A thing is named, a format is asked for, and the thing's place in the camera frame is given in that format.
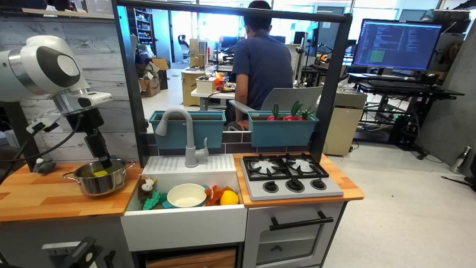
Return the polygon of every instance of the yellow sponge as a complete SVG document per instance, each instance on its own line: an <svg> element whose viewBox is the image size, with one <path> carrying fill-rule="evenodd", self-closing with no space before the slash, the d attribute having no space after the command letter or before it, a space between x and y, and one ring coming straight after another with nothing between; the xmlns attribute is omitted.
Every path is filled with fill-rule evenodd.
<svg viewBox="0 0 476 268"><path fill-rule="evenodd" d="M101 171L95 172L94 176L95 177L101 177L101 176L106 176L107 174L109 174L107 171L101 170Z"/></svg>

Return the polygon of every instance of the butcher block countertop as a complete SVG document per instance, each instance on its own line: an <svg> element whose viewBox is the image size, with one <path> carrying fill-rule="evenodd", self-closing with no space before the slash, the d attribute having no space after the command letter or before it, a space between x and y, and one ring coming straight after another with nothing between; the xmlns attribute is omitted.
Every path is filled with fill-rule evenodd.
<svg viewBox="0 0 476 268"><path fill-rule="evenodd" d="M237 177L239 188L241 191L241 197L243 198L243 204L245 207L264 207L264 206L289 206L289 205L302 205L302 204L315 204L315 203L330 203L330 202L342 202L364 199L365 195L362 191L332 163L327 156L322 155L320 165L324 168L334 182L344 192L343 196L334 197L317 197L317 198L300 198L300 199L283 199L283 200L269 200L269 201L251 201L249 198L248 188L241 169L240 160L243 156L258 155L258 154L233 154L235 159L235 167L237 169Z"/></svg>
<svg viewBox="0 0 476 268"><path fill-rule="evenodd" d="M82 165L58 164L48 175L30 173L24 165L0 185L0 222L123 215L142 168L136 164L128 169L127 183L118 191L89 197L77 182L62 176Z"/></svg>

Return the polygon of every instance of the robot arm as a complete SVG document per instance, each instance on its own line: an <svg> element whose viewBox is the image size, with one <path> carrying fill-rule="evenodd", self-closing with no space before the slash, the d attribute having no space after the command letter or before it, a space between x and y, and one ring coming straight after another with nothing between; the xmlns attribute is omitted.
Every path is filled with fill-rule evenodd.
<svg viewBox="0 0 476 268"><path fill-rule="evenodd" d="M26 46L0 52L0 64L0 101L17 102L49 94L72 127L82 118L78 131L86 133L85 141L92 155L99 158L104 168L111 166L98 129L104 121L96 106L111 101L112 95L90 91L83 70L63 39L47 35L30 37Z"/></svg>

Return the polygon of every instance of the white floor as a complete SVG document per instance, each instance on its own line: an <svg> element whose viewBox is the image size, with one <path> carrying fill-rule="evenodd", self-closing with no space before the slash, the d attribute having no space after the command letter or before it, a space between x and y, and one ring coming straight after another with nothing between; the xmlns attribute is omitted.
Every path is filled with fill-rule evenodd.
<svg viewBox="0 0 476 268"><path fill-rule="evenodd" d="M187 111L199 111L198 106L183 106L182 97L182 74L181 69L167 70L168 89L161 90L159 94L142 98L142 106L144 108L144 116L149 119L154 111L165 111L168 108L184 108ZM149 125L147 132L153 132L152 126Z"/></svg>
<svg viewBox="0 0 476 268"><path fill-rule="evenodd" d="M329 158L366 197L348 203L325 268L476 267L476 193L441 178L462 175L392 145Z"/></svg>

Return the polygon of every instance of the pot handle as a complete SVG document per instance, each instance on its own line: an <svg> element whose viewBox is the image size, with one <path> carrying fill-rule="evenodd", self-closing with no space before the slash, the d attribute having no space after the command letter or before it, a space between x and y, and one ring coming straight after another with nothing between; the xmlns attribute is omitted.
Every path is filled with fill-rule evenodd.
<svg viewBox="0 0 476 268"><path fill-rule="evenodd" d="M63 178L68 179L68 180L76 181L79 185L81 185L81 182L79 182L78 179L76 179L76 178L71 178L71 177L66 176L66 175L68 175L68 174L73 174L73 173L74 173L74 171L73 171L73 172L65 173L65 174L63 174Z"/></svg>
<svg viewBox="0 0 476 268"><path fill-rule="evenodd" d="M136 161L129 161L126 163L126 168L124 169L124 171L122 172L123 174L126 173L126 170L130 169L133 165L137 164Z"/></svg>

